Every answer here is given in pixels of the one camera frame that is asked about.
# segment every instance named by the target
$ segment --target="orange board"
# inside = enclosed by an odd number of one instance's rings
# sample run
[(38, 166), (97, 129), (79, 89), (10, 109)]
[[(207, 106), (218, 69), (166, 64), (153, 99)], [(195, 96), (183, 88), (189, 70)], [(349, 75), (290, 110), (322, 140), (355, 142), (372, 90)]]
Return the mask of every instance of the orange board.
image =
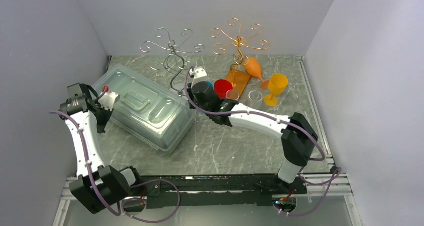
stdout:
[(235, 84), (234, 89), (237, 90), (237, 92), (240, 94), (240, 97), (243, 94), (243, 91), (245, 90), (246, 86), (249, 83), (249, 80), (251, 79), (251, 75), (245, 72), (242, 72), (238, 69), (233, 69), (234, 75), (235, 75), (235, 82), (234, 82), (234, 76), (231, 73), (231, 71), (228, 71), (228, 74), (225, 77), (225, 80)]

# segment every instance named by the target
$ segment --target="clear glass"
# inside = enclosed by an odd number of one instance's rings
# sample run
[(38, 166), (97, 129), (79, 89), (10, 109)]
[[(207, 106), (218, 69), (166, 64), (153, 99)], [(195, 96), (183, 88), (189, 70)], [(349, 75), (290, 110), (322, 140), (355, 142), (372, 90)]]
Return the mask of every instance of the clear glass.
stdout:
[(229, 100), (238, 101), (239, 98), (240, 98), (240, 93), (237, 92), (237, 90), (235, 90), (235, 89), (228, 90), (226, 92), (226, 98), (229, 99)]
[(249, 92), (249, 95), (246, 99), (246, 106), (254, 110), (258, 110), (261, 107), (263, 101), (264, 97), (262, 93), (257, 90), (253, 90)]

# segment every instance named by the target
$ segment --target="plastic storage box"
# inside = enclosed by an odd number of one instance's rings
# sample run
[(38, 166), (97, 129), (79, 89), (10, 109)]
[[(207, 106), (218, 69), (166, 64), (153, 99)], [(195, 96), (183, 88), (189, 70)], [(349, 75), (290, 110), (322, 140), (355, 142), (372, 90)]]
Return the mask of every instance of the plastic storage box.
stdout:
[(186, 100), (127, 67), (114, 66), (93, 88), (103, 86), (120, 94), (111, 120), (157, 150), (171, 154), (193, 125)]

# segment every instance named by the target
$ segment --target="gray marble surface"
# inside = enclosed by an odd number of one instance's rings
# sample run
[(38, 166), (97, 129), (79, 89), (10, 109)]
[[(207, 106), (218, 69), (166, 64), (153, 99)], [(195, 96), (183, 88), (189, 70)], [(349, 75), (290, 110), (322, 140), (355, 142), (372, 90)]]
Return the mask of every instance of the gray marble surface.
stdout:
[[(169, 83), (173, 75), (165, 70), (152, 70), (149, 66), (156, 58), (158, 56), (154, 55), (114, 56), (110, 67), (117, 64), (124, 65), (170, 88)], [(317, 132), (315, 115), (296, 57), (257, 55), (256, 58), (262, 65), (262, 76), (265, 80), (274, 73), (282, 73), (289, 80), (288, 87), (278, 97), (278, 105), (268, 107), (263, 104), (260, 110), (289, 116), (294, 112), (301, 113)], [(194, 55), (189, 56), (187, 60), (190, 61), (188, 66), (204, 67), (209, 80), (214, 83), (227, 75), (233, 57)], [(176, 83), (182, 82), (181, 78), (176, 81)], [(240, 102), (245, 102), (248, 92), (258, 90), (260, 84), (259, 79), (251, 78)], [(106, 127), (106, 134), (99, 136), (99, 141), (105, 160), (113, 167), (122, 169), (134, 166), (141, 175), (146, 176), (277, 173), (284, 160), (280, 140), (249, 129), (217, 125), (198, 111), (193, 127), (171, 155), (144, 144), (112, 122)], [(320, 157), (316, 149), (312, 157)], [(310, 161), (304, 172), (328, 173), (329, 167), (325, 161)]]

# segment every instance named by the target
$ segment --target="yellow goblet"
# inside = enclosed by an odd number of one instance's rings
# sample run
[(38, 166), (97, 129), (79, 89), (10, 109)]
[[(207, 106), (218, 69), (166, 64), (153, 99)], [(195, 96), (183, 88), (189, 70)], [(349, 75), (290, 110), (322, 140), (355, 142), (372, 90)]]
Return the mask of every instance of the yellow goblet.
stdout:
[(268, 90), (271, 94), (268, 94), (263, 98), (263, 102), (270, 106), (275, 107), (278, 104), (277, 95), (280, 95), (284, 92), (287, 85), (289, 84), (289, 79), (287, 79), (284, 74), (275, 73), (269, 79)]

